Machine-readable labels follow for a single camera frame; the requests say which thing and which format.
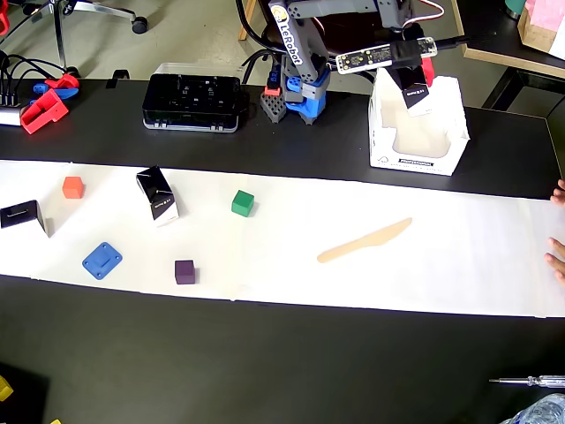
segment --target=printed label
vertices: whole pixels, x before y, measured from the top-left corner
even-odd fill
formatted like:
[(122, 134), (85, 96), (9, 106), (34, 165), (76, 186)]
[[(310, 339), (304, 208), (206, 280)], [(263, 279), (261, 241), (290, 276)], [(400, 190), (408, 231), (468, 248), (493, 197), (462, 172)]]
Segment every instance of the printed label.
[(431, 162), (411, 161), (410, 159), (398, 159), (400, 163), (409, 163), (410, 165), (433, 166)]
[(282, 42), (284, 47), (289, 52), (290, 58), (292, 59), (292, 63), (295, 65), (302, 64), (302, 58), (300, 57), (300, 52), (296, 44), (294, 43), (294, 36), (290, 33), (289, 28), (289, 13), (286, 12), (286, 9), (282, 6), (275, 5), (271, 6), (271, 13), (275, 17), (276, 24), (279, 27), (279, 31), (281, 32)]

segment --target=table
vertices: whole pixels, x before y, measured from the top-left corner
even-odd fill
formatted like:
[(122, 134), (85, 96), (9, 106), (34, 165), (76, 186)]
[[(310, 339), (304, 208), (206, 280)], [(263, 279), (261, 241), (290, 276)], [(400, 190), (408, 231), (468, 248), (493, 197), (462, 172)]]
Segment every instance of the table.
[(524, 46), (517, 21), (506, 14), (504, 0), (452, 0), (460, 35), (486, 38), (463, 45), (463, 56), (508, 67), (483, 108), (507, 110), (523, 87), (565, 95), (565, 61)]
[[(450, 178), (371, 168), (367, 96), (328, 93), (315, 125), (295, 115), (273, 125), (257, 103), (261, 88), (248, 87), (240, 130), (212, 134), (146, 129), (146, 88), (86, 80), (60, 123), (33, 136), (0, 128), (0, 158), (159, 163), (533, 199), (546, 199), (560, 176), (542, 118), (466, 108), (471, 141)], [(48, 375), (56, 393), (49, 417), (86, 424), (160, 416), (215, 423), (225, 413), (246, 423), (500, 422), (549, 390), (487, 379), (555, 373), (565, 346), (562, 320), (174, 299), (7, 276), (0, 311), (0, 361)], [(85, 387), (96, 390), (77, 390)]]
[(0, 422), (41, 422), (49, 379), (2, 363), (0, 375), (14, 390), (4, 402), (0, 402)]

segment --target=yellow object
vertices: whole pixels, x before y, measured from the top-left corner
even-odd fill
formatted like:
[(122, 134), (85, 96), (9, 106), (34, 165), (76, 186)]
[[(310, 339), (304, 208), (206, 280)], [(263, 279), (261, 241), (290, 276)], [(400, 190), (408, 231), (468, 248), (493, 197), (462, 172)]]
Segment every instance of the yellow object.
[(10, 387), (10, 384), (0, 376), (0, 402), (4, 402), (13, 392), (14, 390)]

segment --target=blue square block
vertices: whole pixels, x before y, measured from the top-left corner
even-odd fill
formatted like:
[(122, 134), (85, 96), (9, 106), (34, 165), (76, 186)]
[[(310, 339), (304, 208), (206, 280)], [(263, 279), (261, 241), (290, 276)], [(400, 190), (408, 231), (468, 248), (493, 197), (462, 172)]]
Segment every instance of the blue square block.
[(82, 266), (97, 280), (102, 280), (122, 261), (122, 255), (108, 243), (102, 243), (87, 256)]

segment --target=screwdriver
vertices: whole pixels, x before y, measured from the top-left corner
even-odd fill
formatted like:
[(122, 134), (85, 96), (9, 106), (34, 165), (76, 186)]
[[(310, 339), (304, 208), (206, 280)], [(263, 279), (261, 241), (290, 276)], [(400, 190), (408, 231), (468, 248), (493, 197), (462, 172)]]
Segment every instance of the screwdriver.
[(565, 388), (565, 375), (542, 375), (540, 377), (527, 377), (527, 378), (495, 378), (489, 380), (489, 382), (501, 382), (503, 384), (527, 384), (528, 386)]

